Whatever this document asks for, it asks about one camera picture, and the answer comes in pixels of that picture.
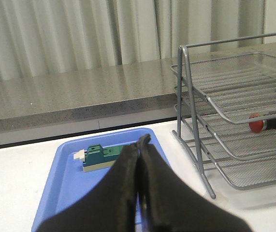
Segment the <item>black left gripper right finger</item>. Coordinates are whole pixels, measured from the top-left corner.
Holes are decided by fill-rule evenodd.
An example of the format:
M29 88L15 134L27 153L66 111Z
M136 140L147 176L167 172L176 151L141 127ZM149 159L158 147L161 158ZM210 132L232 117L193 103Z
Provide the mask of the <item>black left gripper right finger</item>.
M171 169L149 134L138 141L138 193L144 232L248 232L241 218L209 202Z

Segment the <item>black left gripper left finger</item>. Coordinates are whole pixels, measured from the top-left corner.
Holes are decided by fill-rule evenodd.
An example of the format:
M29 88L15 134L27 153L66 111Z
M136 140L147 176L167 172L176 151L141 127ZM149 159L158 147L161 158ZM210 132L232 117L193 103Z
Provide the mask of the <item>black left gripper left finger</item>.
M103 179L72 206L45 220L39 232L133 232L137 200L137 144L122 148Z

